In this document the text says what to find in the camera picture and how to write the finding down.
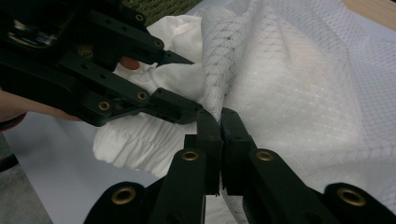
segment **crumpled cloth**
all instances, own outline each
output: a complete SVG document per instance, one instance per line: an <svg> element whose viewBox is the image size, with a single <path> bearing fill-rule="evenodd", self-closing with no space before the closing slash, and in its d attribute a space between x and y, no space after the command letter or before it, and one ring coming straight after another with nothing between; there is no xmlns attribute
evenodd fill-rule
<svg viewBox="0 0 396 224"><path fill-rule="evenodd" d="M230 107L256 145L280 154L307 186L346 182L396 211L394 42L367 35L339 0L233 0L199 15L202 24L165 18L149 29L195 65L116 73L202 103L217 120ZM186 133L195 125L127 117L101 128L93 150L162 176ZM225 198L246 221L240 198Z"/></svg>

